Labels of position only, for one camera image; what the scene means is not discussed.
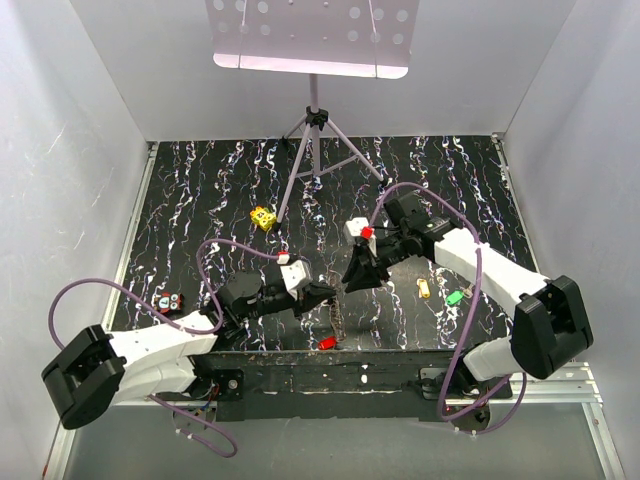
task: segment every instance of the robotic arm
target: robotic arm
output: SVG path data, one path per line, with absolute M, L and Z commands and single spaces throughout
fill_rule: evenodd
M 453 220 L 430 218 L 415 193 L 385 203 L 393 224 L 376 238 L 375 227 L 355 218 L 344 228 L 353 257 L 342 282 L 346 292 L 375 288 L 389 280 L 387 269 L 410 256 L 426 257 L 475 280 L 474 239 Z M 522 268 L 483 244 L 482 289 L 513 318 L 510 336 L 468 350 L 457 375 L 465 390 L 479 382 L 516 372 L 545 379 L 591 346 L 593 336 L 576 283 L 561 276 L 550 281 Z
M 189 357 L 244 330 L 245 319 L 288 309 L 300 316 L 335 296 L 335 289 L 312 279 L 306 262 L 278 257 L 264 283 L 259 272 L 239 272 L 220 288 L 225 322 L 215 334 L 184 330 L 211 330 L 216 318 L 209 306 L 176 320 L 179 330 L 167 324 L 109 334 L 100 325 L 82 330 L 42 372 L 62 425 L 82 427 L 110 405 L 153 393 L 188 394 L 199 383 Z

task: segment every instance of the red object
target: red object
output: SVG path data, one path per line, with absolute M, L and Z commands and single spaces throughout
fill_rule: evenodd
M 360 232 L 360 236 L 366 240 L 369 240 L 371 235 L 373 235 L 373 228 L 371 227 L 364 227 L 362 232 Z
M 323 341 L 318 342 L 318 350 L 329 350 L 330 348 L 335 347 L 338 344 L 336 337 L 328 337 Z

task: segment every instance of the tripod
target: tripod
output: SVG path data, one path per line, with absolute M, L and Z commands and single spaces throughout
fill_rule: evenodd
M 282 220 L 284 219 L 284 213 L 287 210 L 287 204 L 289 203 L 289 197 L 291 196 L 291 190 L 293 189 L 293 184 L 296 181 L 296 178 L 302 178 L 309 175 L 314 175 L 316 177 L 320 177 L 325 173 L 332 172 L 338 168 L 344 167 L 348 163 L 351 163 L 355 160 L 362 162 L 362 164 L 369 169 L 369 171 L 376 177 L 380 183 L 383 185 L 387 185 L 389 179 L 385 179 L 376 169 L 375 167 L 365 158 L 365 156 L 356 148 L 356 146 L 347 138 L 347 136 L 342 133 L 342 131 L 338 128 L 338 126 L 333 123 L 333 120 L 329 118 L 329 112 L 326 110 L 322 110 L 318 106 L 318 75 L 315 73 L 311 73 L 309 75 L 309 86 L 311 90 L 311 105 L 307 107 L 306 113 L 300 117 L 300 120 L 296 122 L 296 124 L 291 127 L 283 137 L 282 140 L 286 141 L 293 133 L 300 128 L 300 126 L 304 123 L 304 132 L 302 133 L 302 140 L 300 140 L 300 146 L 298 147 L 298 152 L 296 154 L 296 159 L 293 163 L 293 169 L 291 170 L 291 174 L 289 175 L 289 181 L 287 182 L 287 188 L 284 192 L 284 198 L 282 199 L 282 203 L 280 204 L 280 208 L 278 210 L 278 218 L 273 227 L 274 231 L 278 231 L 280 226 L 282 225 Z M 351 150 L 351 155 L 349 158 L 342 160 L 341 162 L 336 163 L 335 165 L 331 165 L 330 167 L 321 170 L 320 168 L 320 131 L 327 125 L 331 130 L 335 132 L 335 134 L 344 142 L 344 144 L 349 147 Z M 307 148 L 307 142 L 309 141 L 309 136 L 311 136 L 311 143 L 313 149 L 313 169 L 308 172 L 298 173 L 298 169 L 300 168 L 300 162 L 302 161 L 302 157 L 304 156 L 304 151 Z

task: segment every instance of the yellow toy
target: yellow toy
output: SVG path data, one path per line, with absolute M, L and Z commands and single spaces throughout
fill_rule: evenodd
M 276 223 L 277 217 L 266 208 L 256 207 L 251 211 L 251 221 L 258 225 L 265 232 L 268 232 L 273 224 Z

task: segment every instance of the gray floor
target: gray floor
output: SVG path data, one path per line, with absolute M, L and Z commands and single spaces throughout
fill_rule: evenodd
M 79 431 L 64 478 L 604 478 L 579 404 L 525 404 L 503 429 L 477 439 L 443 430 L 443 424 L 406 419 L 295 418 L 225 426 L 241 448 L 228 460 L 177 436 L 162 408 L 112 408 Z

